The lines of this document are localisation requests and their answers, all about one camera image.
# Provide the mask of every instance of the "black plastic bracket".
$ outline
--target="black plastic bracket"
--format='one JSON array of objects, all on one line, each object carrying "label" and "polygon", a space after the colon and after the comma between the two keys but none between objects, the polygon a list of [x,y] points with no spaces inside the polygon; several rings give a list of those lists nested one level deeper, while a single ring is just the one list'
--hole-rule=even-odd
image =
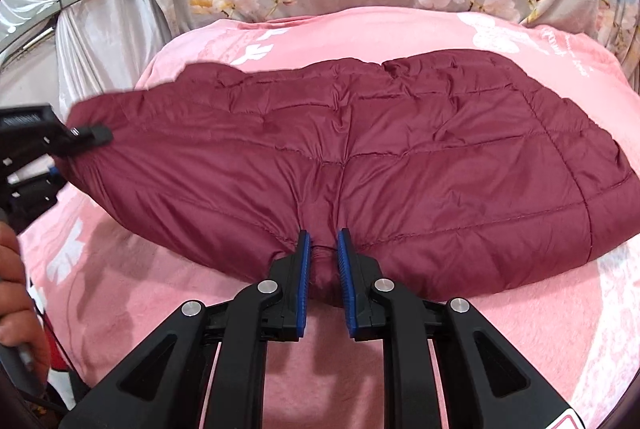
[{"label": "black plastic bracket", "polygon": [[101,125],[68,129],[51,106],[0,109],[0,210],[14,231],[19,234],[52,208],[66,181],[55,170],[13,184],[7,178],[46,154],[74,156],[112,138]]},{"label": "black plastic bracket", "polygon": [[350,271],[342,276],[350,333],[358,341],[383,341],[385,429],[442,427],[430,340],[450,429],[551,429],[565,413],[576,427],[582,424],[469,301],[444,305],[418,298],[384,279],[375,259],[357,254],[346,229],[338,243],[341,267]]},{"label": "black plastic bracket", "polygon": [[[60,429],[258,429],[266,350],[306,320],[310,238],[232,301],[187,301],[65,416]],[[205,405],[211,370],[215,371]]]}]

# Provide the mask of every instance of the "pink blanket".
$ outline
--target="pink blanket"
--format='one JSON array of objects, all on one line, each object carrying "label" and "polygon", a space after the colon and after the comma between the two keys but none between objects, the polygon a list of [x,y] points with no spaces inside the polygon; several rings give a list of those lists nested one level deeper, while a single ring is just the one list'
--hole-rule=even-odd
[{"label": "pink blanket", "polygon": [[[167,45],[139,87],[187,62],[254,71],[353,56],[365,61],[443,48],[502,53],[571,97],[640,169],[640,98],[617,61],[584,36],[525,31],[476,14],[368,8],[247,25],[219,21]],[[100,380],[182,301],[225,301],[243,284],[130,234],[74,188],[22,235],[56,333],[89,383]],[[640,236],[574,271],[473,303],[583,417],[597,424],[640,365]],[[305,338],[272,344],[264,427],[375,428],[383,419],[382,348],[347,337],[340,309],[312,303]]]}]

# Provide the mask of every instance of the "white label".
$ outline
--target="white label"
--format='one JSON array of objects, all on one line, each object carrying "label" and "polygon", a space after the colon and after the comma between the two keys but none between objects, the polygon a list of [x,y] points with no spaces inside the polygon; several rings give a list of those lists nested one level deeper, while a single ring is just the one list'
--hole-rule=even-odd
[{"label": "white label", "polygon": [[546,429],[584,429],[573,409],[567,409]]}]

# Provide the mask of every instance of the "human hand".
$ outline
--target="human hand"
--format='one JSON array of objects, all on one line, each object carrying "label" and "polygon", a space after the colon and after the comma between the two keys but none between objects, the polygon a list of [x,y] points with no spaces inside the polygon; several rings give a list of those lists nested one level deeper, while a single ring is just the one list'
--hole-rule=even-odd
[{"label": "human hand", "polygon": [[34,372],[47,382],[49,345],[27,292],[26,274],[14,231],[0,222],[0,344],[27,344],[34,360]]}]

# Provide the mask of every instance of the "maroon puffer jacket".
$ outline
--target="maroon puffer jacket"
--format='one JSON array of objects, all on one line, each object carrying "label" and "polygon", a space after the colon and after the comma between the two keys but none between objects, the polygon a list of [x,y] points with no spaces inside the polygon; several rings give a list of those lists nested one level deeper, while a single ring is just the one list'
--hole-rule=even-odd
[{"label": "maroon puffer jacket", "polygon": [[97,122],[114,141],[59,167],[124,227],[247,281],[307,229],[312,296],[333,303],[342,227],[434,300],[545,279],[640,231],[640,181],[609,133],[494,53],[193,64],[68,120]]}]

